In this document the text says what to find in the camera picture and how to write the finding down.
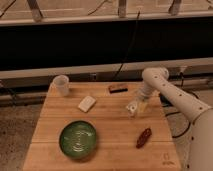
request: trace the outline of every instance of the wooden table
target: wooden table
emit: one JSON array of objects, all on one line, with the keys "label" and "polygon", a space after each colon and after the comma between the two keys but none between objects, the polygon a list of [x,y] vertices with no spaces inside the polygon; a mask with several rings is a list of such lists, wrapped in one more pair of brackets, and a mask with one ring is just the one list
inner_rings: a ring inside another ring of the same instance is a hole
[{"label": "wooden table", "polygon": [[[141,83],[127,83],[129,91],[109,94],[112,83],[70,83],[70,95],[61,97],[51,85],[32,138],[24,171],[180,171],[170,129],[157,93],[150,99],[143,116],[130,118],[125,106]],[[97,99],[88,112],[77,106],[87,95]],[[60,150],[62,129],[72,121],[85,120],[98,133],[95,155],[76,162]],[[153,135],[141,149],[136,141],[150,127]]]}]

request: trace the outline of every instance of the wire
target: wire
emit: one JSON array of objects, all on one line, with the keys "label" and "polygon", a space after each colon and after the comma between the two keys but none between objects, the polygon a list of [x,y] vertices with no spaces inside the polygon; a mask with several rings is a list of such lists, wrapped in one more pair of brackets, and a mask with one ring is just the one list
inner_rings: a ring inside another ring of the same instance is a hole
[{"label": "wire", "polygon": [[167,113],[165,116],[168,117],[168,116],[171,116],[171,115],[176,115],[176,114],[179,114],[180,112],[171,112],[171,113]]},{"label": "wire", "polygon": [[172,107],[172,105],[170,105],[170,104],[165,104],[165,105],[163,105],[162,107]]},{"label": "wire", "polygon": [[16,106],[17,105],[16,101],[19,99],[17,93],[15,91],[13,91],[13,89],[11,89],[11,88],[4,87],[1,80],[0,80],[0,88],[5,90],[11,96],[12,103],[14,106]]},{"label": "wire", "polygon": [[[180,114],[180,112],[177,111],[177,112],[167,113],[165,116],[168,117],[168,116],[172,116],[172,115],[176,115],[176,114]],[[173,135],[172,138],[180,138],[180,137],[182,137],[183,135],[185,135],[188,132],[190,127],[191,127],[191,123],[189,122],[187,128],[182,133],[180,133],[178,135]]]},{"label": "wire", "polygon": [[186,92],[189,93],[189,94],[191,94],[191,95],[193,95],[193,96],[196,97],[197,99],[199,99],[198,95],[195,94],[194,92],[192,92],[192,91],[186,91]]},{"label": "wire", "polygon": [[182,137],[183,135],[185,135],[188,132],[190,127],[191,127],[191,123],[189,122],[187,128],[181,134],[173,135],[172,138],[180,138],[180,137]]},{"label": "wire", "polygon": [[183,84],[184,84],[184,75],[183,75],[182,72],[180,73],[180,77],[181,77],[181,84],[180,84],[180,86],[183,87]]},{"label": "wire", "polygon": [[208,2],[209,4],[212,4],[211,0],[206,0],[206,2]]},{"label": "wire", "polygon": [[7,2],[7,6],[6,8],[3,9],[3,11],[0,11],[0,18],[7,12],[7,10],[16,2],[16,0],[10,2],[10,4],[8,4]]},{"label": "wire", "polygon": [[140,18],[140,11],[138,12],[138,15],[137,15],[137,18],[136,18],[135,29],[134,29],[134,32],[132,34],[132,40],[131,40],[131,42],[129,44],[129,47],[128,47],[127,51],[126,51],[125,57],[123,58],[123,61],[122,61],[121,65],[120,65],[119,69],[117,70],[115,75],[112,77],[111,81],[114,81],[116,79],[116,77],[118,76],[118,74],[121,72],[121,69],[123,68],[124,63],[128,59],[130,52],[132,51],[132,48],[133,48],[133,46],[135,44],[136,35],[137,35],[139,18]]},{"label": "wire", "polygon": [[112,3],[112,1],[109,0],[104,0],[103,2],[101,2],[93,11],[91,11],[90,13],[88,13],[87,15],[92,15],[94,14],[96,11],[98,11],[105,3]]}]

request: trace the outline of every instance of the red chili pepper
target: red chili pepper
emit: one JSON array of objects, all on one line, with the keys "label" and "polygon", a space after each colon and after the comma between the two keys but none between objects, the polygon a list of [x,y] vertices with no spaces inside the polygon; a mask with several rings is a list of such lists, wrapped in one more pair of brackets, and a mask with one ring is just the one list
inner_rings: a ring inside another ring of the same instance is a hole
[{"label": "red chili pepper", "polygon": [[136,148],[143,147],[151,135],[152,135],[152,130],[150,128],[145,129],[137,140]]}]

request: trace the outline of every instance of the tiled floor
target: tiled floor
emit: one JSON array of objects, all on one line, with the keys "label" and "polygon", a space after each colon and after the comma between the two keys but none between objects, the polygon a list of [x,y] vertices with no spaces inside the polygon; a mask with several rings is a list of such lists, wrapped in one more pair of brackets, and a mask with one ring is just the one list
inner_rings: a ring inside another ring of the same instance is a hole
[{"label": "tiled floor", "polygon": [[[196,91],[200,99],[213,106],[213,90]],[[0,170],[21,171],[42,105],[0,108]],[[165,108],[165,113],[176,111]],[[187,120],[182,114],[168,117],[172,135],[182,132]],[[188,158],[190,131],[174,139],[183,167]]]}]

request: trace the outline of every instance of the black wall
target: black wall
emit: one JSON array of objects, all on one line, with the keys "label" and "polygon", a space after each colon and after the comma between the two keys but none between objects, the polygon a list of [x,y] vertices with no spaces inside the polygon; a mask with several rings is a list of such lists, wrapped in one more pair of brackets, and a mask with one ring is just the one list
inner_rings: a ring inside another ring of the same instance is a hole
[{"label": "black wall", "polygon": [[[120,63],[135,21],[0,27],[0,70]],[[138,23],[128,62],[213,57],[213,18]]]}]

